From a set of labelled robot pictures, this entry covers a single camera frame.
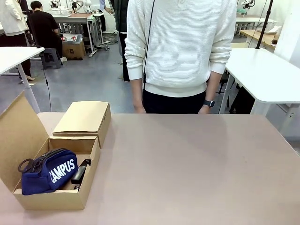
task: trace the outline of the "person in white jacket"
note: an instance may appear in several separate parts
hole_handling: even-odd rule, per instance
[[[236,0],[129,0],[125,56],[135,112],[208,114],[235,18]]]
[[[29,28],[17,0],[0,0],[0,23],[5,32],[0,37],[0,46],[27,46],[25,31]],[[30,66],[30,60],[22,63],[27,79],[32,81],[35,78],[31,77]]]

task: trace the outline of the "sweater cuff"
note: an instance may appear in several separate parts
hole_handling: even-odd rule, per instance
[[[135,68],[128,68],[128,74],[130,80],[141,79],[143,77],[142,66],[135,67]]]
[[[210,70],[218,74],[223,74],[226,63],[210,62]]]

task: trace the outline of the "dark jacket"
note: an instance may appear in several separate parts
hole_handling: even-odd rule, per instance
[[[127,7],[129,0],[114,0],[114,13],[116,19],[116,30],[127,32]]]

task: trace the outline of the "black hair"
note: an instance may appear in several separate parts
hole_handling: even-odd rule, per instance
[[[42,3],[39,1],[33,1],[30,3],[30,7],[32,8],[32,10],[35,10],[36,8],[41,8],[42,6]]]

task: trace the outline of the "person in black shirt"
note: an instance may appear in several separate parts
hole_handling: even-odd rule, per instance
[[[37,42],[44,48],[56,48],[62,62],[67,61],[62,57],[62,40],[59,37],[59,27],[50,13],[43,12],[43,5],[39,1],[30,4],[33,14],[30,15]]]

